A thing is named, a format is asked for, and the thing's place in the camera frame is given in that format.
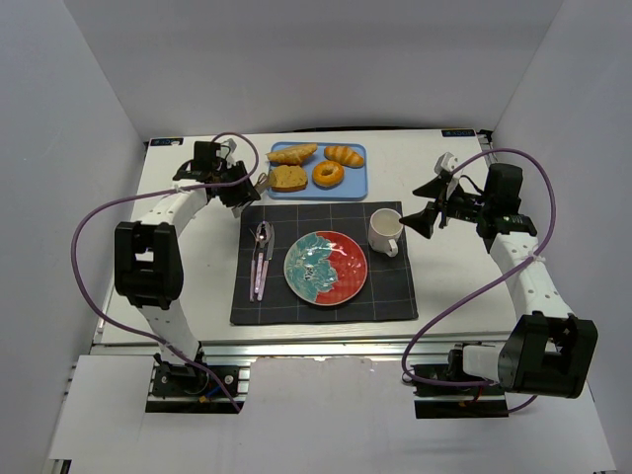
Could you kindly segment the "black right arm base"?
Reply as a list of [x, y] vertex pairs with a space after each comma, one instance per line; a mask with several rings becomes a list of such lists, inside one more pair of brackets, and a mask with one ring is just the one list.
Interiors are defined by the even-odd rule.
[[[440, 382], [479, 382], [482, 378], [463, 371], [463, 346], [450, 350], [447, 361], [417, 363], [413, 373]], [[509, 408], [505, 392], [498, 386], [443, 386], [411, 380], [415, 417], [418, 420], [461, 420], [506, 418]]]

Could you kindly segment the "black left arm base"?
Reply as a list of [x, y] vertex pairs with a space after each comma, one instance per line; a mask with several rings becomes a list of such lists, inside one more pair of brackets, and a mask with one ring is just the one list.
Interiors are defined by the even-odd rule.
[[237, 414], [220, 384], [205, 371], [172, 365], [154, 355], [145, 412], [148, 414]]

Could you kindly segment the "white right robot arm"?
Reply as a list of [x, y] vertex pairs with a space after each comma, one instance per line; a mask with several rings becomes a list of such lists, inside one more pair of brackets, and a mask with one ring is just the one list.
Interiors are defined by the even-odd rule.
[[597, 341], [593, 321], [578, 318], [563, 300], [537, 251], [532, 220], [519, 211], [522, 171], [493, 164], [483, 189], [465, 192], [455, 158], [445, 155], [436, 176], [414, 191], [427, 198], [426, 208], [401, 223], [429, 238], [448, 220], [471, 222], [488, 254], [502, 272], [516, 325], [501, 344], [465, 343], [448, 354], [446, 369], [415, 366], [417, 384], [451, 390], [497, 385], [529, 395], [575, 399], [583, 391]]

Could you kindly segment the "brown bread slice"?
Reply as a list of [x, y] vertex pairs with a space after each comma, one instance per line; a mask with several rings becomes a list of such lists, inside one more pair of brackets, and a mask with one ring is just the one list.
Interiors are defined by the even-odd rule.
[[292, 193], [304, 190], [308, 185], [308, 178], [300, 166], [280, 165], [269, 173], [269, 184], [275, 192]]

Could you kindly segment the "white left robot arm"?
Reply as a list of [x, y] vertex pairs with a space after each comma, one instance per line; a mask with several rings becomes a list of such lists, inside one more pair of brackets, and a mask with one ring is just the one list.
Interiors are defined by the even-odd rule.
[[197, 141], [193, 159], [173, 178], [174, 191], [115, 229], [115, 290], [145, 318], [159, 339], [161, 359], [171, 365], [197, 361], [201, 352], [180, 303], [180, 235], [214, 198], [236, 216], [261, 198], [245, 164], [233, 159], [235, 149], [232, 139]]

